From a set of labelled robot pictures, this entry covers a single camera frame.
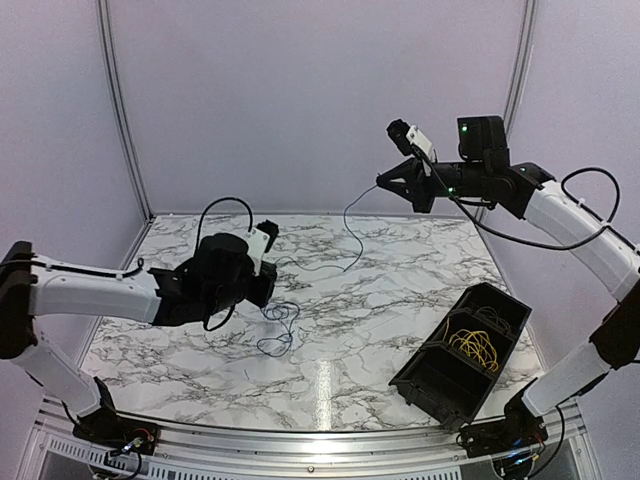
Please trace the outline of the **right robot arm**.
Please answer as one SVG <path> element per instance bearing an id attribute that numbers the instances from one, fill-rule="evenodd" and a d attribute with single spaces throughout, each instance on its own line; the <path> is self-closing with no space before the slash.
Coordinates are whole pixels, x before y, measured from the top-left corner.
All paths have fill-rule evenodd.
<path id="1" fill-rule="evenodd" d="M 501 117 L 461 117 L 457 131 L 459 161 L 440 162 L 417 126 L 392 121 L 386 132 L 405 160 L 379 175 L 378 187 L 406 199 L 417 213 L 430 212 L 439 197 L 459 208 L 468 203 L 500 206 L 554 241 L 537 243 L 537 248 L 574 255 L 615 301 L 588 339 L 527 386 L 515 402 L 520 409 L 497 423 L 496 440 L 515 448 L 533 433 L 533 418 L 587 392 L 610 371 L 635 362 L 639 249 L 622 238 L 610 218 L 599 217 L 546 170 L 534 163 L 512 164 Z"/>

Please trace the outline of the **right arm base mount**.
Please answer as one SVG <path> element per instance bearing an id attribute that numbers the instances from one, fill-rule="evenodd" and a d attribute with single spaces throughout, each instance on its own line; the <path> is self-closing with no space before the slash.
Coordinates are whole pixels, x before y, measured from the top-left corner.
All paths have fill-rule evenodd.
<path id="1" fill-rule="evenodd" d="M 547 439 L 543 419 L 526 408 L 517 407 L 507 410 L 502 419 L 462 427 L 457 443 L 469 458 L 476 458 L 536 445 Z"/>

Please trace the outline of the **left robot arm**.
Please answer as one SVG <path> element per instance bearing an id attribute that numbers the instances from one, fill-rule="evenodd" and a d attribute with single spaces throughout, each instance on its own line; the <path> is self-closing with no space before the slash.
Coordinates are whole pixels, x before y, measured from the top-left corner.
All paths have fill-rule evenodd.
<path id="1" fill-rule="evenodd" d="M 39 316 L 116 317 L 155 327 L 206 325 L 247 301 L 271 299 L 277 270 L 265 261 L 277 237 L 259 225 L 237 236 L 199 241 L 175 269 L 138 265 L 130 271 L 92 270 L 37 255 L 15 243 L 1 263 L 1 357 L 64 402 L 82 431 L 106 445 L 125 438 L 126 423 L 106 385 L 77 367 L 36 325 Z"/>

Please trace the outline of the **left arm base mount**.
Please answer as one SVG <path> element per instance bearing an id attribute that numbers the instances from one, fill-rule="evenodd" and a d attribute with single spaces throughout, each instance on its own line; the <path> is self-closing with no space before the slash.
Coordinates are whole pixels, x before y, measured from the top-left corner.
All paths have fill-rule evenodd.
<path id="1" fill-rule="evenodd" d="M 73 420 L 73 435 L 112 450 L 125 451 L 129 446 L 142 455 L 152 455 L 156 449 L 159 426 L 155 423 L 122 416 L 106 400 L 99 408 Z"/>

